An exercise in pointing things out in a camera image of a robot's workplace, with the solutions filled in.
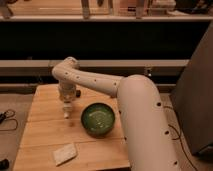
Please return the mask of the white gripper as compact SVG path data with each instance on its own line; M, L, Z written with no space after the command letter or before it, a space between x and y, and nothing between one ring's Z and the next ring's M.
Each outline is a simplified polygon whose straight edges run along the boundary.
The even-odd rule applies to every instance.
M81 91L77 89L75 84L60 82L58 84L59 98L63 102L71 102L75 98L81 96Z

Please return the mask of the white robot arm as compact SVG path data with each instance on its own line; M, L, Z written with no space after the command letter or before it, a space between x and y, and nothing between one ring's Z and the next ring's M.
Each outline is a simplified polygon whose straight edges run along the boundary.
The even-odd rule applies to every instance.
M81 71L73 57L56 64L52 75L61 96L80 85L117 99L131 171L182 171L159 91L150 78Z

